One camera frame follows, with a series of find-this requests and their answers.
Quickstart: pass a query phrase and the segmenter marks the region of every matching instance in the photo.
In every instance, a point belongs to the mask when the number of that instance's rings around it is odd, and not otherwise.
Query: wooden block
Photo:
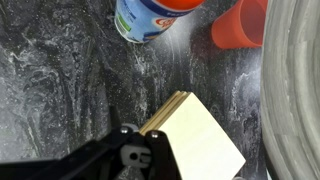
[[[183,180],[231,180],[245,159],[193,93],[178,95],[145,132],[167,134]]]

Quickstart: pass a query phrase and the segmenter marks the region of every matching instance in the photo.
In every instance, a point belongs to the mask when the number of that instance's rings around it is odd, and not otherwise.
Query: plywood edge
[[[145,135],[150,129],[153,122],[179,97],[183,94],[183,92],[176,91],[162,106],[157,112],[147,121],[146,124],[142,126],[140,129],[140,134]]]
[[[154,129],[159,129],[168,120],[168,118],[180,107],[180,105],[189,97],[190,94],[191,94],[190,92],[184,93],[182,95],[182,97],[178,100],[176,105],[174,107],[172,107],[171,109],[168,109],[167,113],[164,114],[162,119],[157,121],[158,123],[156,124]]]
[[[169,106],[151,123],[151,125],[148,127],[147,131],[157,129],[156,125],[160,123],[160,121],[163,119],[163,117],[168,114],[168,111],[171,111],[177,104],[180,102],[181,98],[183,98],[184,95],[186,95],[186,92],[181,92],[177,98],[174,99],[172,103],[170,103]]]

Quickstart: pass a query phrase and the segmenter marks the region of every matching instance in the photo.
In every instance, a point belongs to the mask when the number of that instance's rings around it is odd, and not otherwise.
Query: countertop
[[[220,50],[210,37],[234,2],[208,0],[141,45],[118,34],[113,0],[1,1],[0,159],[65,156],[110,131],[109,104],[141,127],[184,90],[247,160],[239,175],[266,179],[261,49]]]

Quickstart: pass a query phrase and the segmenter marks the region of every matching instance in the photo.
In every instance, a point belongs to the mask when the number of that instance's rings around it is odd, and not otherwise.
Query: gray marble countertop
[[[220,50],[212,22],[235,1],[208,0],[161,37],[126,42],[115,1],[0,2],[0,160],[58,158],[110,131],[109,104],[141,127],[176,90],[193,91],[266,179],[261,49]]]

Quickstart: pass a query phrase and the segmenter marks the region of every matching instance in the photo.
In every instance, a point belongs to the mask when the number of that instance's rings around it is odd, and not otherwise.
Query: orange cup
[[[267,3],[261,0],[238,0],[212,25],[215,44],[222,49],[261,47]]]

